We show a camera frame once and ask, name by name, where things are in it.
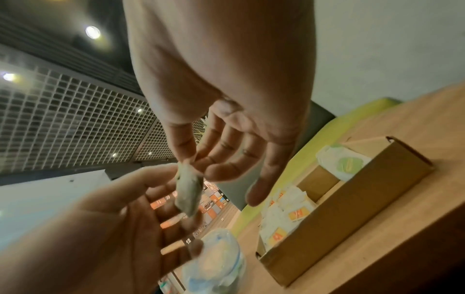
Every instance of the finger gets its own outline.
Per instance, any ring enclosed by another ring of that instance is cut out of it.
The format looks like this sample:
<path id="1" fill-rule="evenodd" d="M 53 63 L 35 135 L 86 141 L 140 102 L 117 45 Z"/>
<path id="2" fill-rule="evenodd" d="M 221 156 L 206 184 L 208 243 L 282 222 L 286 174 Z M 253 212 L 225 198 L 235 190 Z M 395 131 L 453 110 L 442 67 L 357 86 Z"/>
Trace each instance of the finger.
<path id="1" fill-rule="evenodd" d="M 174 225 L 163 229 L 163 247 L 192 234 L 202 224 L 203 215 L 199 210 L 193 217 L 183 218 Z"/>
<path id="2" fill-rule="evenodd" d="M 182 246 L 173 250 L 162 257 L 162 273 L 165 276 L 167 273 L 175 270 L 186 262 L 198 257 L 203 249 L 203 242 L 200 239 L 195 239 L 191 244 Z"/>
<path id="3" fill-rule="evenodd" d="M 176 179 L 171 179 L 164 185 L 160 185 L 155 188 L 148 188 L 147 192 L 145 192 L 145 197 L 149 203 L 153 203 L 158 199 L 172 193 L 174 190 L 176 190 Z"/>
<path id="4" fill-rule="evenodd" d="M 269 142 L 266 146 L 265 161 L 260 177 L 253 184 L 246 195 L 250 206 L 257 206 L 270 193 L 282 171 L 286 168 L 295 148 L 295 142 L 288 145 L 279 145 Z"/>
<path id="5" fill-rule="evenodd" d="M 204 172 L 208 166 L 228 160 L 241 146 L 243 136 L 243 132 L 230 126 L 225 126 L 223 134 L 221 134 L 221 140 L 207 157 L 194 163 L 195 169 Z"/>
<path id="6" fill-rule="evenodd" d="M 223 128 L 224 121 L 217 117 L 211 110 L 208 111 L 207 129 L 205 130 L 200 143 L 197 145 L 196 160 L 202 159 L 210 153 L 221 138 Z"/>
<path id="7" fill-rule="evenodd" d="M 197 152 L 192 124 L 171 125 L 164 124 L 168 146 L 178 161 L 193 158 Z"/>
<path id="8" fill-rule="evenodd" d="M 215 182 L 236 179 L 260 161 L 265 148 L 266 141 L 261 137 L 246 134 L 242 154 L 229 162 L 209 166 L 204 176 L 208 181 Z"/>
<path id="9" fill-rule="evenodd" d="M 77 208 L 119 213 L 129 203 L 144 195 L 148 188 L 166 184 L 176 172 L 175 163 L 144 167 L 91 192 L 77 204 Z"/>
<path id="10" fill-rule="evenodd" d="M 174 204 L 174 199 L 155 209 L 155 216 L 160 223 L 173 218 L 181 213 L 181 210 Z"/>

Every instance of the wooden floor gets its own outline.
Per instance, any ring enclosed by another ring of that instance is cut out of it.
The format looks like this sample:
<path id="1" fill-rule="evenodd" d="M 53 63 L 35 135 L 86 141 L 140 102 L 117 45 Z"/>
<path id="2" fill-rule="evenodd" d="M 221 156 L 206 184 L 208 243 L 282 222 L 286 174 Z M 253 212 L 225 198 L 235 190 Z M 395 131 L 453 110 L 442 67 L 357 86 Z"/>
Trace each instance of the wooden floor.
<path id="1" fill-rule="evenodd" d="M 233 220 L 234 216 L 238 212 L 239 212 L 239 209 L 237 209 L 231 202 L 229 202 L 226 205 L 226 207 L 221 210 L 221 212 L 217 215 L 217 217 L 214 218 L 212 222 L 208 224 L 205 230 L 201 232 L 199 236 L 197 236 L 196 239 L 201 239 L 203 236 L 205 236 L 206 234 L 208 234 L 210 231 L 214 229 L 227 228 L 229 223 Z"/>

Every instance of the hand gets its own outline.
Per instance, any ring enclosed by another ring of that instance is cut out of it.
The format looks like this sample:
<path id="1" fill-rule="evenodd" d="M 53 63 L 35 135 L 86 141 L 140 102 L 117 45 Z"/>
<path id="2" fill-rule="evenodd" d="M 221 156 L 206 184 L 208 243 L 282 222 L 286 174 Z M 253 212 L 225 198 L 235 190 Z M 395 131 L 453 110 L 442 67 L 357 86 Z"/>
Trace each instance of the hand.
<path id="1" fill-rule="evenodd" d="M 179 214 L 174 202 L 150 203 L 174 191 L 176 164 L 145 167 L 85 196 L 0 256 L 2 293 L 149 293 L 161 277 L 198 256 L 195 240 L 162 255 L 191 234 L 193 218 L 161 229 Z"/>
<path id="2" fill-rule="evenodd" d="M 307 115 L 315 67 L 313 2 L 125 0 L 136 77 L 180 161 L 194 158 L 192 122 L 208 128 L 195 167 L 235 179 L 265 154 L 247 201 L 266 198 Z M 228 159 L 242 145 L 242 155 Z"/>

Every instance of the cardboard box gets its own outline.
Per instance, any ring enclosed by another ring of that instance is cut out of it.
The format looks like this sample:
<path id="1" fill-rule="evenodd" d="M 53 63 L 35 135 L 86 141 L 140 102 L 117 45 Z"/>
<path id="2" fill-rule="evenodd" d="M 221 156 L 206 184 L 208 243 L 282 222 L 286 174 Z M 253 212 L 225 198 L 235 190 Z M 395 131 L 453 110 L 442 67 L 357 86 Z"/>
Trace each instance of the cardboard box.
<path id="1" fill-rule="evenodd" d="M 318 207 L 268 252 L 259 237 L 256 256 L 282 286 L 291 284 L 433 170 L 427 158 L 393 137 L 343 145 L 372 161 L 346 183 L 318 163 L 312 165 L 294 184 Z"/>

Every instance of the transparent plastic lid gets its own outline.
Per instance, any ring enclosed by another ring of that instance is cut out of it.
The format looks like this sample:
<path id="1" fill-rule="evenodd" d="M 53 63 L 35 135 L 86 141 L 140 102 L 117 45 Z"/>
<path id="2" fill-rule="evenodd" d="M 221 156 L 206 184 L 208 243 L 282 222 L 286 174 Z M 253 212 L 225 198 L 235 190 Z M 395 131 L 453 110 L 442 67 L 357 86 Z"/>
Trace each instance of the transparent plastic lid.
<path id="1" fill-rule="evenodd" d="M 239 262 L 239 244 L 229 230 L 213 230 L 202 241 L 201 255 L 183 266 L 183 277 L 190 291 L 221 284 Z"/>

